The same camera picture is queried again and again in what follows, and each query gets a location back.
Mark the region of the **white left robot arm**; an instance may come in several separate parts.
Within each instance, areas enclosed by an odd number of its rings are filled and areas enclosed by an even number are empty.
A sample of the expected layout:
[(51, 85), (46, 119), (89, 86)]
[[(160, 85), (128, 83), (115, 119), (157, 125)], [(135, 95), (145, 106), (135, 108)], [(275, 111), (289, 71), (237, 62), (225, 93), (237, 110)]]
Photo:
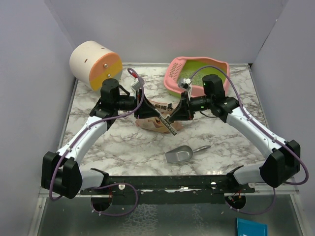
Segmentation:
[(100, 90), (100, 98), (90, 111), (80, 131), (57, 152), (47, 152), (43, 157), (41, 186), (49, 191), (52, 201), (60, 197), (74, 198), (81, 190), (92, 188), (103, 194), (108, 190), (108, 174), (98, 169), (82, 171), (80, 163), (94, 145), (107, 132), (115, 120), (134, 115), (151, 118), (159, 115), (144, 94), (144, 80), (137, 77), (131, 86), (133, 95), (116, 79), (107, 79)]

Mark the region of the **metal litter scoop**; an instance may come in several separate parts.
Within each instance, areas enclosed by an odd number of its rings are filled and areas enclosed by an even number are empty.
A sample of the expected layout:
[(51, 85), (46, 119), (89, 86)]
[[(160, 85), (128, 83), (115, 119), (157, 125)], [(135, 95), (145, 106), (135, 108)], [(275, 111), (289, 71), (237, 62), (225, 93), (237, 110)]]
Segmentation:
[(188, 162), (192, 159), (196, 152), (209, 149), (211, 146), (202, 146), (196, 149), (192, 149), (189, 146), (180, 146), (173, 150), (170, 150), (164, 154), (168, 164)]

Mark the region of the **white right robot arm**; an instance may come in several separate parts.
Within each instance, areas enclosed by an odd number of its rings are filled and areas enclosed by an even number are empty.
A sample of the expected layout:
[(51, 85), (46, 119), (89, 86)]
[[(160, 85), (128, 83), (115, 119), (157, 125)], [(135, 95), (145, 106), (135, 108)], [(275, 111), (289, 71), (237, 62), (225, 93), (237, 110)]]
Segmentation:
[(206, 75), (202, 82), (205, 94), (199, 97), (190, 97), (191, 79), (179, 82), (185, 91), (169, 121), (191, 120), (196, 112), (210, 110), (241, 132), (266, 159), (262, 165), (241, 166), (229, 172), (226, 180), (229, 191), (238, 192), (248, 183), (266, 183), (276, 188), (300, 171), (301, 148), (295, 140), (288, 142), (262, 125), (244, 108), (240, 97), (226, 96), (218, 75)]

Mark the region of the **cat litter paper bag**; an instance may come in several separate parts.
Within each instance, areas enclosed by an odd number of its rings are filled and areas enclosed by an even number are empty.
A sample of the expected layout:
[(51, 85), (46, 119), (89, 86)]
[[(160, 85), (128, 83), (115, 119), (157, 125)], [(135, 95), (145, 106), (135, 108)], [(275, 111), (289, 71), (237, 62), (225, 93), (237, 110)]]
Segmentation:
[[(161, 102), (154, 102), (150, 101), (155, 108), (159, 110), (159, 112), (163, 115), (170, 115), (172, 114), (173, 109), (177, 106), (176, 104), (172, 103), (161, 103)], [(146, 130), (151, 130), (158, 133), (169, 134), (170, 131), (162, 124), (158, 117), (153, 118), (138, 118), (135, 120), (135, 125)]]

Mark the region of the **metal ruler bag clip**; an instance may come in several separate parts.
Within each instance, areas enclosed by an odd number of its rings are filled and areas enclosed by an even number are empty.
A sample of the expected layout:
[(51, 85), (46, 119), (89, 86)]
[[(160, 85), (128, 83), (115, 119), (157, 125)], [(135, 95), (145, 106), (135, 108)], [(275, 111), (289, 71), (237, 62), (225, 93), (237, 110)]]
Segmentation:
[(158, 116), (159, 120), (161, 121), (161, 123), (165, 126), (165, 128), (167, 128), (167, 130), (173, 135), (177, 135), (178, 132), (177, 130), (172, 126), (172, 123), (169, 121), (170, 119), (170, 114), (167, 114), (165, 116), (163, 116), (163, 114), (159, 114)]

